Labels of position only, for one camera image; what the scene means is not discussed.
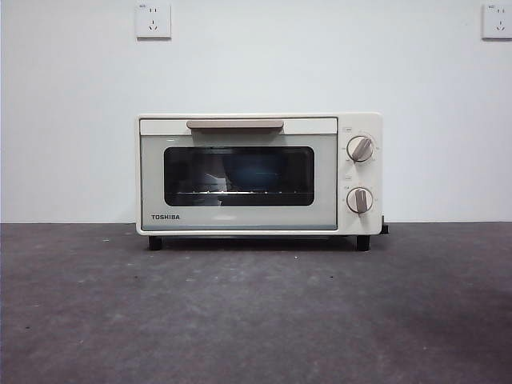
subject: temperature knob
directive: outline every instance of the temperature knob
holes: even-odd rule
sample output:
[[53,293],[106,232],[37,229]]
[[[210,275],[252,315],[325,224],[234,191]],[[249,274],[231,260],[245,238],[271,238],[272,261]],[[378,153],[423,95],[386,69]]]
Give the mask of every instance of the temperature knob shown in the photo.
[[346,196],[346,204],[356,214],[364,214],[370,210],[373,203],[374,197],[366,188],[354,188]]
[[374,152],[371,138],[367,136],[356,136],[349,141],[346,152],[355,162],[365,162]]

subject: toaster oven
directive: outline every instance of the toaster oven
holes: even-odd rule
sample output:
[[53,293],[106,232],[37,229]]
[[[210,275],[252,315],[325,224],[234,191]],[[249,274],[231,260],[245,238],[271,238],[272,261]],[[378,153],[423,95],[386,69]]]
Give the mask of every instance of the toaster oven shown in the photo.
[[357,235],[382,228],[376,113],[143,114],[137,232],[162,236]]

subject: glass window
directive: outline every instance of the glass window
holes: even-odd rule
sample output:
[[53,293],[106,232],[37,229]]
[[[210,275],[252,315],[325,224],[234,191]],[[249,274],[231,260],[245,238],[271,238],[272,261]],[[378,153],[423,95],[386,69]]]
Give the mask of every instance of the glass window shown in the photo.
[[170,206],[308,206],[314,152],[307,146],[170,147],[164,197]]

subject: control panel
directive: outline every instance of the control panel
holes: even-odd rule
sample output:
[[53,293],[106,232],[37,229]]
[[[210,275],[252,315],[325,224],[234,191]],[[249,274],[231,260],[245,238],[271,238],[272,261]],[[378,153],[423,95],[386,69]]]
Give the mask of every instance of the control panel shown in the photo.
[[338,228],[378,234],[382,228],[382,118],[338,117]]

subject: wall outlet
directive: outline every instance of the wall outlet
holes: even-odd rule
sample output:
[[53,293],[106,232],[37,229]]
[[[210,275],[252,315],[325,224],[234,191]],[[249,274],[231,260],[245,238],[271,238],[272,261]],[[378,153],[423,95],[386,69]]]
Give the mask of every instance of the wall outlet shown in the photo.
[[482,38],[512,38],[512,3],[483,6]]
[[135,8],[137,38],[170,38],[170,5],[140,2]]

